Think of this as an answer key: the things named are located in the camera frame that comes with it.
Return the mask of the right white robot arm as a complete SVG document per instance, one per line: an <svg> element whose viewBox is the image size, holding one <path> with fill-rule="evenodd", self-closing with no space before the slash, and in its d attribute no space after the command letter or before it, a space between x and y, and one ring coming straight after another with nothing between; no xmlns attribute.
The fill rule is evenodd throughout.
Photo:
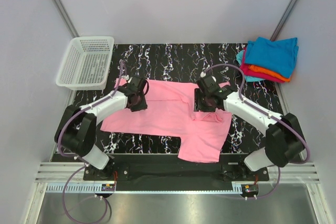
<svg viewBox="0 0 336 224"><path fill-rule="evenodd" d="M291 113L282 115L267 110L230 87L220 88L214 93L196 88L194 100L195 111L214 112L219 109L229 112L254 126L266 139L263 148L249 153L225 173L232 180L250 180L265 167L285 167L308 149L298 119Z"/></svg>

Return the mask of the pink t shirt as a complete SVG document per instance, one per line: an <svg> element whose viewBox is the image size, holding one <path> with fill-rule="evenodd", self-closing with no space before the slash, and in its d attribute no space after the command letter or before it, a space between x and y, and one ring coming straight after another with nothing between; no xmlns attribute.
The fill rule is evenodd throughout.
<svg viewBox="0 0 336 224"><path fill-rule="evenodd" d="M149 80L147 109L124 109L103 120L104 132L179 137L178 157L195 163L217 163L227 138L229 112L194 111L194 83Z"/></svg>

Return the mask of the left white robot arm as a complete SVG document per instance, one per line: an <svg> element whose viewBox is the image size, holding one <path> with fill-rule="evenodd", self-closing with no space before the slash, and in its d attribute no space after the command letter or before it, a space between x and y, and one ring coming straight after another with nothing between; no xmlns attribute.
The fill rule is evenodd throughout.
<svg viewBox="0 0 336 224"><path fill-rule="evenodd" d="M93 172L95 180L117 177L114 158L105 154L95 143L97 125L124 109L132 112L145 110L148 91L147 81L139 87L124 84L96 102L85 106L67 106L55 133L59 154L84 162L87 172Z"/></svg>

